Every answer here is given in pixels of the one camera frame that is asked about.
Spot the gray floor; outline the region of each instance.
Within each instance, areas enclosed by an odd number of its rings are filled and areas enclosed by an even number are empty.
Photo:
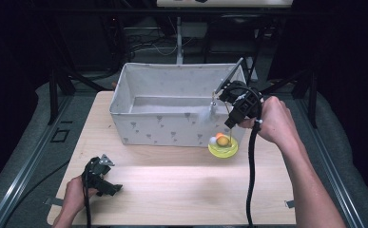
[[[203,56],[200,52],[202,41],[190,40],[184,46],[184,63],[185,64],[201,64]],[[252,86],[263,89],[270,86],[266,82],[267,72],[270,67],[270,62],[275,51],[276,42],[266,41],[261,51],[261,57],[257,63],[257,73],[260,80]],[[171,52],[172,49],[164,49],[163,54],[160,49],[149,49],[137,51],[132,62],[153,63],[153,64],[175,64],[176,52],[165,55]],[[235,63],[237,57],[210,59],[213,62]],[[117,81],[118,73],[105,78],[96,80],[95,82],[101,86],[111,87],[111,82]],[[65,97],[60,93],[60,104],[64,105],[62,115],[57,123],[50,128],[47,126],[49,120],[49,95],[48,85],[43,85],[37,89],[39,95],[39,105],[34,113],[34,116],[29,123],[21,141],[15,148],[11,158],[8,161],[5,169],[0,175],[0,208],[3,206],[3,199],[9,194],[7,192],[11,188],[11,184],[17,178],[20,170],[23,170],[23,165],[28,161],[37,150],[42,151],[42,156],[36,160],[36,168],[32,175],[28,177],[28,184],[21,191],[25,194],[44,176],[55,170],[62,163],[66,162],[77,143],[87,114],[95,97],[95,91],[79,82],[74,82],[77,92],[72,97]],[[337,207],[342,212],[344,219],[350,227],[359,227],[363,224],[368,227],[368,188],[365,186],[360,174],[352,164],[352,154],[350,145],[347,141],[336,116],[331,111],[330,105],[319,96],[317,105],[317,124],[318,130],[311,130],[309,123],[304,118],[303,101],[295,101],[288,95],[291,85],[282,88],[277,94],[284,99],[292,110],[296,120],[298,130],[301,134],[311,158],[322,182],[328,189],[331,197],[337,204]],[[56,137],[56,130],[65,130],[68,132],[64,142],[59,141]],[[358,213],[358,218],[361,223],[353,224],[347,216],[344,203],[339,198],[339,192],[335,183],[331,182],[328,177],[325,162],[322,160],[320,147],[317,144],[317,137],[314,134],[319,134],[320,139],[324,143],[324,147],[330,155],[334,166],[342,180],[344,189],[346,189],[347,197],[350,199],[351,205],[355,206]],[[58,172],[51,175],[47,180],[39,184],[19,205],[9,219],[6,227],[49,227],[46,222],[49,206],[43,204],[46,197],[54,197],[60,181],[66,171],[66,166]]]

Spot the cardboard box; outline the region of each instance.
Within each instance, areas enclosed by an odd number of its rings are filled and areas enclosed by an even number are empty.
[[[228,110],[212,94],[235,64],[152,65],[125,64],[110,105],[110,114],[124,144],[207,147],[224,124]],[[232,81],[244,82],[239,67]],[[235,126],[240,142],[245,130]]]

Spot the white fabric storage bin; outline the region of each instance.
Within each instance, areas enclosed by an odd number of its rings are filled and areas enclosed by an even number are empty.
[[[213,91],[234,65],[125,64],[109,109],[122,142],[207,147],[218,132],[229,135],[224,103],[215,100],[215,114],[208,113]],[[234,80],[244,82],[241,67]],[[244,132],[232,128],[238,142]]]

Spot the wooden table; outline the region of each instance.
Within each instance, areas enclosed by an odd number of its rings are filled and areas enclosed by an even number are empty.
[[[56,195],[62,199],[67,182],[82,174],[93,157],[107,154],[115,163],[105,180],[124,187],[113,197],[91,198],[96,225],[239,225],[246,224],[249,182],[247,131],[240,150],[218,159],[207,148],[123,145],[109,114],[113,92],[98,93],[68,170]],[[251,202],[255,224],[295,224],[292,186],[281,152],[257,138],[256,182]],[[52,224],[61,207],[48,214]],[[73,224],[86,224],[83,210]]]

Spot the human hand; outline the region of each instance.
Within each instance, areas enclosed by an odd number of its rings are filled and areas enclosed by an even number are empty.
[[[300,139],[290,110],[277,97],[269,97],[262,104],[261,119],[263,122],[259,135],[267,141],[278,146],[285,146],[292,140],[298,141]],[[255,118],[247,119],[239,126],[252,128],[254,123]]]
[[[78,176],[68,182],[66,187],[63,208],[70,213],[77,214],[85,207],[82,177]],[[88,196],[92,197],[98,192],[95,188],[88,188]]]
[[[83,180],[81,176],[75,177],[68,182],[62,210],[53,222],[52,227],[70,227],[74,217],[85,207]],[[88,188],[88,196],[91,197],[98,192],[95,188]]]

